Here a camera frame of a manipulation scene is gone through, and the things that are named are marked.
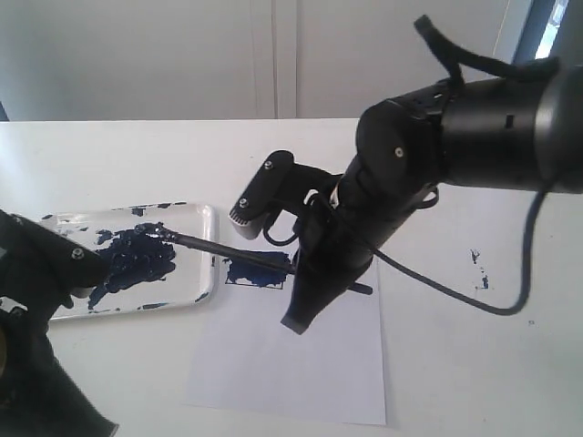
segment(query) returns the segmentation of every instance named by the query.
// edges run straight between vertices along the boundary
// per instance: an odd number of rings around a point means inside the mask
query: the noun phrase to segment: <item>blue paint mark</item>
[[[259,255],[263,255],[266,258],[271,258],[275,261],[281,263],[292,264],[290,261],[290,256],[285,252],[255,252]],[[267,269],[265,267],[256,266],[247,261],[241,259],[224,259],[223,262],[229,262],[229,271],[227,272],[228,284],[237,285],[247,285],[238,284],[239,279],[246,279],[251,283],[252,287],[270,287],[270,288],[283,288],[283,282],[287,278],[287,273],[284,271],[278,271],[274,269]]]
[[[108,293],[160,280],[176,268],[172,262],[176,252],[171,244],[135,229],[120,230],[114,235],[108,248],[96,250],[109,263],[109,274],[89,295],[90,310]]]
[[[204,298],[206,298],[207,296],[209,296],[209,293],[202,293],[200,296],[198,296],[195,300],[194,303],[197,303],[199,300],[203,300]]]
[[[168,305],[167,302],[160,302],[160,303],[147,303],[141,307],[138,307],[138,310],[154,310],[155,308],[160,308],[165,305]]]
[[[98,230],[96,232],[96,234],[99,235],[99,237],[97,237],[97,242],[96,242],[96,244],[98,246],[101,246],[106,241],[110,241],[111,239],[113,239],[113,232],[111,232],[110,230],[107,230],[107,229]]]
[[[477,264],[477,259],[480,258],[480,252],[476,249],[470,249],[470,253],[472,254],[472,262]]]
[[[131,213],[134,216],[143,217],[144,216],[144,207],[132,207]]]

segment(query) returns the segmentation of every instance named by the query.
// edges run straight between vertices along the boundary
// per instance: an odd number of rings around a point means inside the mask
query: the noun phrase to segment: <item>tabletop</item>
[[[47,213],[171,201],[226,212],[273,150],[343,172],[353,119],[0,124],[0,208]],[[519,286],[533,193],[443,187],[384,251],[489,303]],[[56,356],[119,436],[580,435],[583,428],[583,198],[551,195],[534,246],[531,300],[480,312],[381,266],[387,426],[297,421],[183,405],[205,306],[51,323]]]

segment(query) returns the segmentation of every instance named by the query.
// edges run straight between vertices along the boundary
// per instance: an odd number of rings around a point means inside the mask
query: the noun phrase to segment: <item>paper sheet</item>
[[[295,246],[274,248],[263,239],[240,239],[235,246],[295,252]],[[386,423],[376,262],[360,279],[373,286],[372,296],[344,293],[301,336],[280,324],[291,276],[279,290],[245,279],[225,283],[228,270],[221,262],[208,326],[192,362],[187,404],[325,422]]]

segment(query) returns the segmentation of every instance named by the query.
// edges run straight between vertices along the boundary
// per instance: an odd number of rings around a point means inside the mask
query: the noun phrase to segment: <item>robotic arm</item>
[[[583,191],[583,68],[559,71],[556,59],[510,66],[454,45],[426,16],[415,27],[448,79],[367,109],[356,156],[342,175],[295,164],[287,151],[272,153],[230,211],[248,239],[260,232],[279,246],[299,239],[293,266],[157,226],[136,231],[295,274],[282,323],[303,333],[346,290],[364,292],[354,282],[373,255],[398,265],[378,249],[415,211],[437,202],[440,183],[538,191],[533,217],[548,191]],[[495,78],[466,84],[460,65]],[[276,241],[269,230],[283,210],[297,220],[292,238]],[[70,295],[102,282],[107,269],[90,250],[0,211],[0,434],[115,433],[66,376],[46,338],[56,308],[72,305]],[[524,272],[529,280],[529,265]],[[482,309],[510,315],[526,302],[521,293],[510,309]]]

